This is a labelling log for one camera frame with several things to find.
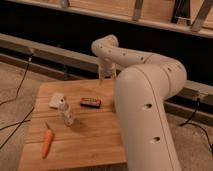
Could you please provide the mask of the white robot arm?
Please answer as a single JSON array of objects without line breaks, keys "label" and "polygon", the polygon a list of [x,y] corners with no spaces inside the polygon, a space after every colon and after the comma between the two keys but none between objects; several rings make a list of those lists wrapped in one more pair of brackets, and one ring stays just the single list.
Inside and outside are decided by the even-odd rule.
[{"label": "white robot arm", "polygon": [[99,78],[115,80],[114,104],[129,171],[182,171],[164,101],[187,80],[181,62],[160,54],[121,48],[108,35],[95,40]]}]

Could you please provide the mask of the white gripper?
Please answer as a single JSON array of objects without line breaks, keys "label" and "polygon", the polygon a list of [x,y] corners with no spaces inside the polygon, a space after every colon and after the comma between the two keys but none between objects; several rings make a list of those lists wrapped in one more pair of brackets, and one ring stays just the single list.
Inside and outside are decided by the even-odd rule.
[{"label": "white gripper", "polygon": [[106,58],[99,58],[99,85],[105,80],[105,76],[110,76],[112,80],[116,79],[116,65]]}]

